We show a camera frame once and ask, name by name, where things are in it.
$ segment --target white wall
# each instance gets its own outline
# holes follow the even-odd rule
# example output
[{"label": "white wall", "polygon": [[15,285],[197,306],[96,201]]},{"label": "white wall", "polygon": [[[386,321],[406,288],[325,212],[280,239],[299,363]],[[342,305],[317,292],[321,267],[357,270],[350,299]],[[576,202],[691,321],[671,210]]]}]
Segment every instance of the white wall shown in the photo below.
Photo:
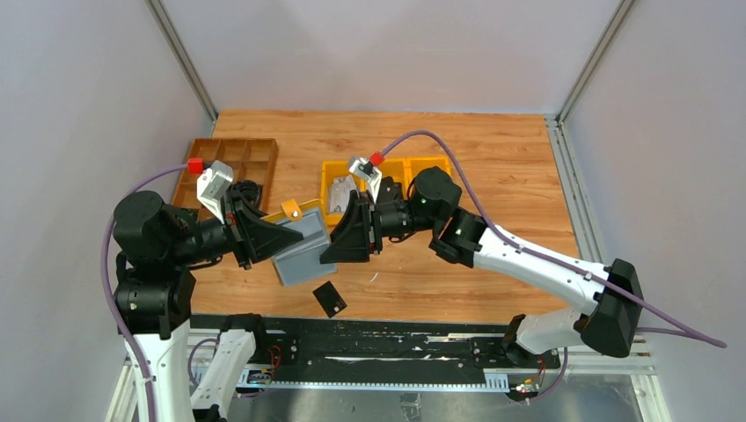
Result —
[{"label": "white wall", "polygon": [[554,113],[618,0],[165,0],[218,108]]},{"label": "white wall", "polygon": [[0,57],[2,420],[98,422],[125,355],[107,216],[208,125],[142,1],[4,2]]},{"label": "white wall", "polygon": [[739,0],[638,2],[567,123],[608,257],[730,345],[648,336],[676,422],[746,413],[744,16]]}]

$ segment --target wooden compartment box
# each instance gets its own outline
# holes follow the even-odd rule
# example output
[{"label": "wooden compartment box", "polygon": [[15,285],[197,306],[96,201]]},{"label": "wooden compartment box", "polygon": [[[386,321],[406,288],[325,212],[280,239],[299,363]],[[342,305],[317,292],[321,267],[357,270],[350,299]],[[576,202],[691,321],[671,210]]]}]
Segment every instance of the wooden compartment box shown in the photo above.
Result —
[{"label": "wooden compartment box", "polygon": [[[186,158],[222,161],[233,169],[233,182],[253,180],[262,187],[260,210],[267,212],[277,162],[277,141],[264,138],[197,138]],[[197,200],[197,175],[182,171],[171,203],[198,211],[199,220],[212,214]]]}]

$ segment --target wooden tabletop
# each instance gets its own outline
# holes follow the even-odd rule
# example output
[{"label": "wooden tabletop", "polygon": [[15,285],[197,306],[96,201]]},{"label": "wooden tabletop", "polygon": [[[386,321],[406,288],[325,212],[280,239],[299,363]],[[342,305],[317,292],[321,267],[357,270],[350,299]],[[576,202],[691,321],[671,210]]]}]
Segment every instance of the wooden tabletop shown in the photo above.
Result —
[{"label": "wooden tabletop", "polygon": [[[277,140],[280,153],[270,197],[274,212],[283,200],[318,198],[322,161],[367,156],[419,128],[435,132],[451,147],[493,220],[531,242],[577,255],[539,115],[225,110],[213,136]],[[389,157],[442,155],[435,142],[418,136]],[[475,211],[465,191],[460,205]],[[280,284],[269,261],[244,271],[232,255],[226,256],[220,265],[194,273],[193,311],[325,317],[311,291],[327,280],[347,303],[342,318],[506,323],[516,314],[565,306],[506,275],[448,264],[428,242],[428,233],[402,244],[384,240],[383,252],[369,263],[340,264],[336,274],[294,287]]]}]

